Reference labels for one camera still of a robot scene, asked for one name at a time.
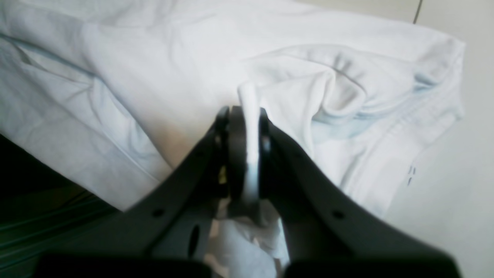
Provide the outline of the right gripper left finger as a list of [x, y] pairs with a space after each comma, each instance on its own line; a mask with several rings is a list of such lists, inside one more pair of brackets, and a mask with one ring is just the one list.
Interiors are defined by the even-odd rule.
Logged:
[[141, 202], [38, 260], [35, 278], [215, 278], [203, 262], [221, 199], [239, 199], [245, 120], [223, 107], [185, 160]]

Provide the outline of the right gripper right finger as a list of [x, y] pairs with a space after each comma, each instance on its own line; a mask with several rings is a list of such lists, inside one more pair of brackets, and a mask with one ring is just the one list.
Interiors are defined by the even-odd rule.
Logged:
[[445, 252], [388, 225], [339, 190], [261, 109], [262, 199], [282, 219], [284, 278], [459, 278]]

